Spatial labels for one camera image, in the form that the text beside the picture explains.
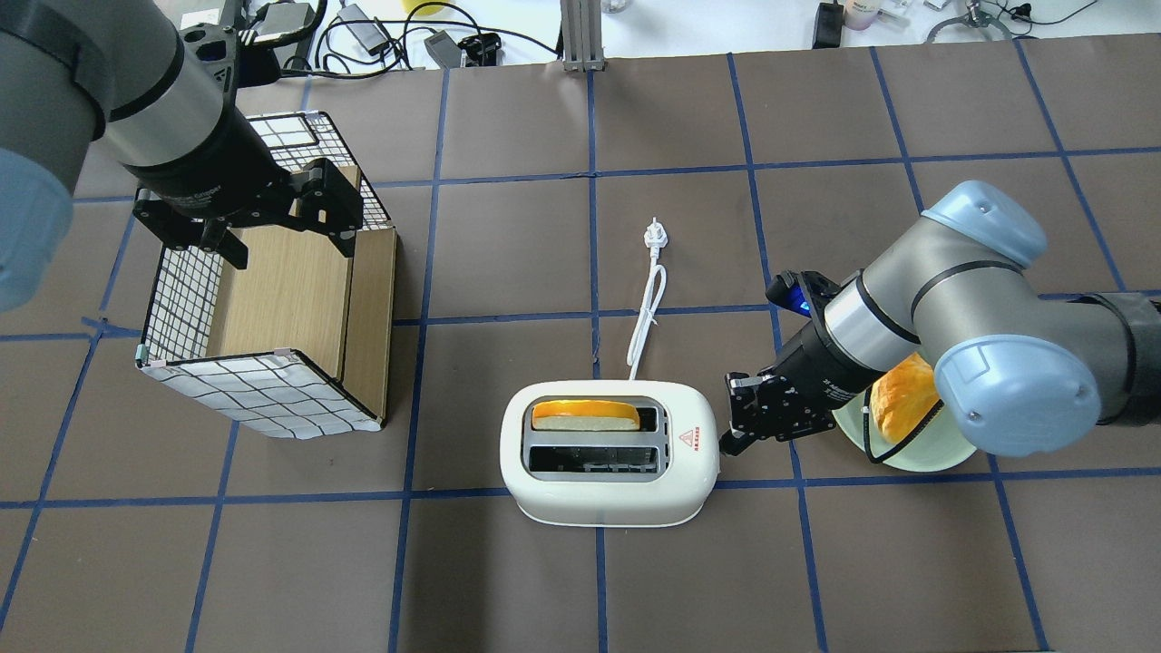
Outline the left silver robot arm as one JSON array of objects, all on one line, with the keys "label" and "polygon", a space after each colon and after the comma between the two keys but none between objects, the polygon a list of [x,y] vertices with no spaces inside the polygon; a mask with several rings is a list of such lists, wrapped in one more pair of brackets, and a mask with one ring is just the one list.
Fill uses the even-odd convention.
[{"label": "left silver robot arm", "polygon": [[163,247],[244,270],[248,249],[235,231],[283,227],[325,235],[352,257],[365,227],[354,182],[324,158],[286,171],[235,105],[238,88],[277,80],[277,48],[316,28],[178,28],[152,1],[5,1],[3,310],[43,282],[92,143],[140,182],[134,216]]}]

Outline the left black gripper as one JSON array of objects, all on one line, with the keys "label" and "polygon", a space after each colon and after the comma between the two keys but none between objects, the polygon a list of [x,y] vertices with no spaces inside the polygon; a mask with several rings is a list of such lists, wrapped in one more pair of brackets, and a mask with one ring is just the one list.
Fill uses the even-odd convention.
[{"label": "left black gripper", "polygon": [[221,112],[219,123],[190,153],[161,165],[123,166],[147,189],[134,194],[134,218],[163,247],[216,253],[235,270],[248,268],[248,247],[228,222],[282,224],[290,210],[295,231],[327,236],[346,258],[354,256],[356,232],[365,227],[359,166],[317,158],[290,174],[236,107]]}]

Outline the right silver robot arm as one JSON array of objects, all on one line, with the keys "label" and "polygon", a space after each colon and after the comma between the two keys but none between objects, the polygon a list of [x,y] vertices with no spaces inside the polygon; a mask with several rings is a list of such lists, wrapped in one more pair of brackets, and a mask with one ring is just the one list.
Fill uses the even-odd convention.
[{"label": "right silver robot arm", "polygon": [[1158,423],[1158,302],[1137,293],[1038,297],[1024,277],[1048,247],[990,182],[958,182],[867,268],[839,284],[784,271],[767,301],[808,320],[776,363],[726,376],[720,451],[832,429],[850,404],[922,351],[945,412],[996,455],[1052,452],[1099,424]]}]

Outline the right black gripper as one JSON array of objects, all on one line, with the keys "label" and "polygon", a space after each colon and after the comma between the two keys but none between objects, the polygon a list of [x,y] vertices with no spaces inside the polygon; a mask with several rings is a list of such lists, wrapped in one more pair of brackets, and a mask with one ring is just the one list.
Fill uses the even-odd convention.
[{"label": "right black gripper", "polygon": [[[784,343],[776,363],[758,375],[724,376],[729,426],[720,437],[723,455],[740,455],[753,443],[792,442],[834,426],[831,412],[849,404],[886,373],[850,358],[820,322]],[[762,387],[762,408],[757,401]]]}]

